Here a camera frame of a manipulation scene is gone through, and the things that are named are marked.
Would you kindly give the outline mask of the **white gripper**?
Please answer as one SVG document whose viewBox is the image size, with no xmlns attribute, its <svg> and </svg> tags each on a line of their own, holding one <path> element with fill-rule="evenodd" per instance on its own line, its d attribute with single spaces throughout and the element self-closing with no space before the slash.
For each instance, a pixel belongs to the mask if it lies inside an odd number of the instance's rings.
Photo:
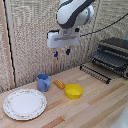
<svg viewBox="0 0 128 128">
<path fill-rule="evenodd" d="M 63 46 L 71 46 L 79 43 L 79 34 L 62 35 L 59 32 L 49 32 L 47 34 L 47 46 L 49 48 L 57 48 Z M 66 55 L 70 55 L 71 48 L 66 50 Z M 55 50 L 54 57 L 58 57 L 58 51 Z"/>
</svg>

